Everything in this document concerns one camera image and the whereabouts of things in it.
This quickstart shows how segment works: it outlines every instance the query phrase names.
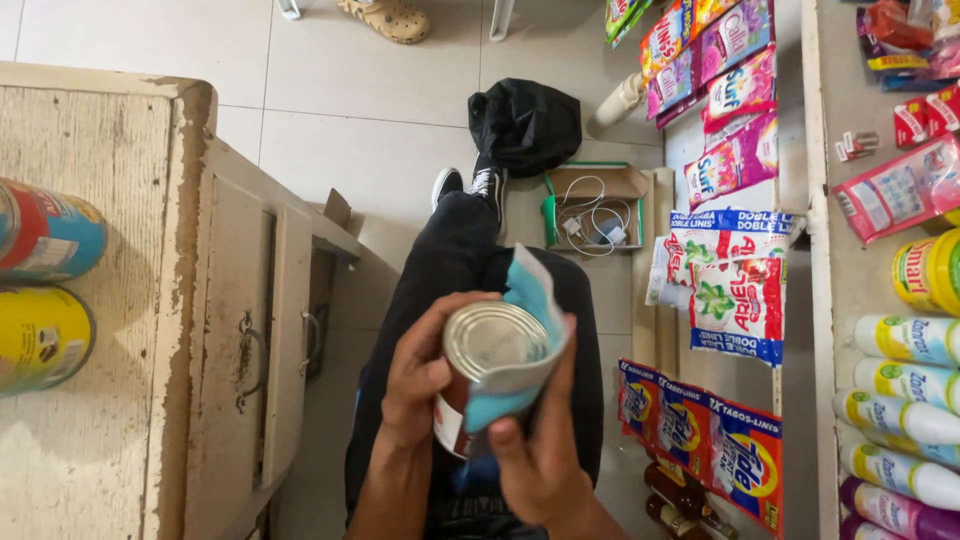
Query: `sneaker sole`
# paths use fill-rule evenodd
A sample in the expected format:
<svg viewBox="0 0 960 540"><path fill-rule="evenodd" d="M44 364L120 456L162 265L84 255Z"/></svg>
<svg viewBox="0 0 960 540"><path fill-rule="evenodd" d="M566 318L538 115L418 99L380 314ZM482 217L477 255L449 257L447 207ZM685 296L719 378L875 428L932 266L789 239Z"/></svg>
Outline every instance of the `sneaker sole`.
<svg viewBox="0 0 960 540"><path fill-rule="evenodd" d="M446 169L440 171L440 174L437 175L437 180L435 180L433 183L433 193L430 198L430 208L432 208L431 213L437 211L437 199L440 197L440 190L444 188L444 179L446 178L446 175L450 174L454 170L454 167L447 167Z"/></svg>

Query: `hand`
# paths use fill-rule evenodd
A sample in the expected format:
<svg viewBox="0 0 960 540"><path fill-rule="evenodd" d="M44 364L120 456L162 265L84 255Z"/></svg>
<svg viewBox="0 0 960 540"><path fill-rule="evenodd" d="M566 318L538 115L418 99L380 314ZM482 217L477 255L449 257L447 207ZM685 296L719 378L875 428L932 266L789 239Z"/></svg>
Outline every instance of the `hand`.
<svg viewBox="0 0 960 540"><path fill-rule="evenodd" d="M551 538L560 537L559 531L564 536L582 531L593 501L590 478L577 460L570 416L577 350L573 315L566 315L566 324L570 341L543 391L530 441L523 440L513 418L501 418L488 429L507 505L524 523L547 528Z"/></svg>
<svg viewBox="0 0 960 540"><path fill-rule="evenodd" d="M433 303L396 343L381 402L381 434L395 448L412 449L433 434L434 396L450 384L450 367L440 357L446 320L474 302L501 300L496 292L454 293Z"/></svg>

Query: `white plastic bottle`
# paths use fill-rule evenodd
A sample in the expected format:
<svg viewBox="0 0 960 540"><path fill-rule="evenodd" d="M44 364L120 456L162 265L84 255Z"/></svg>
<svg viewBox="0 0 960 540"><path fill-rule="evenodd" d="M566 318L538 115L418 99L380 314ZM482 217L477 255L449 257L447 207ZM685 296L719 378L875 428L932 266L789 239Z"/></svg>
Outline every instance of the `white plastic bottle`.
<svg viewBox="0 0 960 540"><path fill-rule="evenodd" d="M840 449L844 470L869 483L913 497L944 510L960 510L960 476L936 463L927 463L870 443Z"/></svg>
<svg viewBox="0 0 960 540"><path fill-rule="evenodd" d="M863 388L833 396L837 418L858 428L878 428L926 444L960 444L960 417L930 404L878 396Z"/></svg>
<svg viewBox="0 0 960 540"><path fill-rule="evenodd" d="M853 369L853 384L881 396L928 403L960 414L960 371L956 369L864 358Z"/></svg>
<svg viewBox="0 0 960 540"><path fill-rule="evenodd" d="M867 315L853 339L870 356L914 360L947 367L960 365L960 320L941 317Z"/></svg>
<svg viewBox="0 0 960 540"><path fill-rule="evenodd" d="M901 435L894 435L876 428L866 428L863 436L867 440L880 446L896 450L904 454L915 455L936 461L941 465L960 469L960 446L949 444L923 444L910 440Z"/></svg>

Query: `can lid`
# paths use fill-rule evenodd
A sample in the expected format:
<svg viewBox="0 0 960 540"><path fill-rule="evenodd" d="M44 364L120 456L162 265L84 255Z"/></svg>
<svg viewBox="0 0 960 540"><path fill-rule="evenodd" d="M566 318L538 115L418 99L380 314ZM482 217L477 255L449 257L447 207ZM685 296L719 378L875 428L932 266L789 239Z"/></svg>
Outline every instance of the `can lid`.
<svg viewBox="0 0 960 540"><path fill-rule="evenodd" d="M476 302L446 322L444 351L450 364L477 382L494 368L542 360L550 339L536 317L506 302Z"/></svg>
<svg viewBox="0 0 960 540"><path fill-rule="evenodd" d="M7 189L7 179L0 178L0 260L10 252L19 232L19 208L13 194Z"/></svg>

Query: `drawer handle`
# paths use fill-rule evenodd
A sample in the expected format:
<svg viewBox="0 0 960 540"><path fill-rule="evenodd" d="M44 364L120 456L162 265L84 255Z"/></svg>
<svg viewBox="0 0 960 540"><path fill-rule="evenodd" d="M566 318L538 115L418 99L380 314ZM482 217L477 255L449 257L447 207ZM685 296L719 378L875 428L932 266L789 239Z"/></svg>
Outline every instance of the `drawer handle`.
<svg viewBox="0 0 960 540"><path fill-rule="evenodd" d="M248 335L250 339L256 341L257 349L260 353L260 380L256 382L253 388L237 396L236 405L237 408L240 409L240 412L243 412L243 405L246 404L247 397L260 391L267 384L267 372L270 371L269 359L267 358L267 342L263 339L263 335L254 329L246 329L243 331L243 334Z"/></svg>
<svg viewBox="0 0 960 540"><path fill-rule="evenodd" d="M317 353L320 352L320 321L317 320L317 317L314 317L307 311L301 311L300 316L303 317L306 322L310 323L310 326L313 327L313 351L306 356L306 359L300 363L300 376L303 377L306 375L306 365L310 363L310 360L317 356Z"/></svg>

